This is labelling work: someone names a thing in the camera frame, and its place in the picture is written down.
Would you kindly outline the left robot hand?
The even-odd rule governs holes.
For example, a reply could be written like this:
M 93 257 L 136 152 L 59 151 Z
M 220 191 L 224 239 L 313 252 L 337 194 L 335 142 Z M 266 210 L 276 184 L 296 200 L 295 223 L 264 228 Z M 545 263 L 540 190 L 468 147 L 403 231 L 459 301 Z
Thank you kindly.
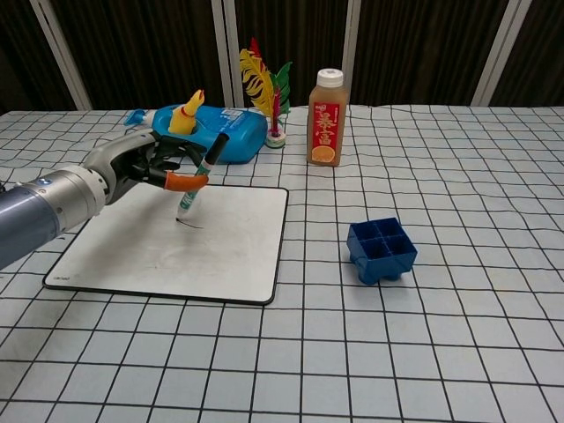
M 181 175 L 172 158 L 189 158 L 199 166 L 206 148 L 190 141 L 137 130 L 93 149 L 84 167 L 99 174 L 107 184 L 106 204 L 110 205 L 139 183 L 175 192 L 198 191 L 208 183 L 206 175 Z

